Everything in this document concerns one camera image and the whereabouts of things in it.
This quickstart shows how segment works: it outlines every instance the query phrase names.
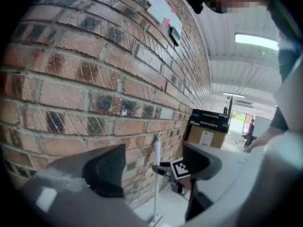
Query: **floor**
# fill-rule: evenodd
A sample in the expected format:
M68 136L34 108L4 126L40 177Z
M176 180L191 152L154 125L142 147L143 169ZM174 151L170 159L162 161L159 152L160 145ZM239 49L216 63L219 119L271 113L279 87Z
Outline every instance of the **floor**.
M155 227L176 227L185 223L185 213L188 206L190 192L182 197L174 193L170 185L159 193L158 213L163 217ZM143 220L148 221L153 216L154 198L137 208L134 212Z

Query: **black camera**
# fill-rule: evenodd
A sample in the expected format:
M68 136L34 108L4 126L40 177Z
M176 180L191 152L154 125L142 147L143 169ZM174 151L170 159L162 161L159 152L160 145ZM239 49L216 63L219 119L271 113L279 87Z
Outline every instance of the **black camera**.
M196 14L200 14L203 10L203 3L216 13L226 13L227 8L222 8L222 5L210 0L186 0Z
M203 0L186 0L196 14L200 14L203 9Z

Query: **brick wall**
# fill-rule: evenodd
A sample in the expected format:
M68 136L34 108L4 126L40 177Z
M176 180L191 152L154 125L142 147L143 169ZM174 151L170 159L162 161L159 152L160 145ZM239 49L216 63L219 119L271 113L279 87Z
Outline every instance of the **brick wall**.
M152 143L173 160L192 108L208 108L202 38L182 0L181 46L146 10L147 0L35 0L2 60L1 144L20 187L66 155L126 144L129 204L152 193Z

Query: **white pole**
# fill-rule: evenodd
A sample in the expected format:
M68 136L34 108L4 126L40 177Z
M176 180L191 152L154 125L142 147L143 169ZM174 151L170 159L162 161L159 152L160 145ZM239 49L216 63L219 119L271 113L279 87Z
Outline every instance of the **white pole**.
M157 134L156 136L156 162L157 166L160 165L160 156L161 156L161 137L162 133ZM158 205L158 194L159 194L159 174L155 174L155 205L153 212L153 222L156 222L157 216L157 205Z

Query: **white paper note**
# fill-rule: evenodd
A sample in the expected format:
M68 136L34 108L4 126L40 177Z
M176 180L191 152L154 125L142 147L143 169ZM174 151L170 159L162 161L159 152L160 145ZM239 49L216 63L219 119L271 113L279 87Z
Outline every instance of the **white paper note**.
M147 10L147 12L159 23L161 24L164 19L170 19L169 25L175 27L177 33L181 37L182 35L182 23L178 16L171 12L171 7L167 4L165 0L148 0L152 6Z
M213 140L213 136L214 136L214 133L208 132L208 131L203 131L199 144L204 145L204 146L210 146L212 143L212 140Z

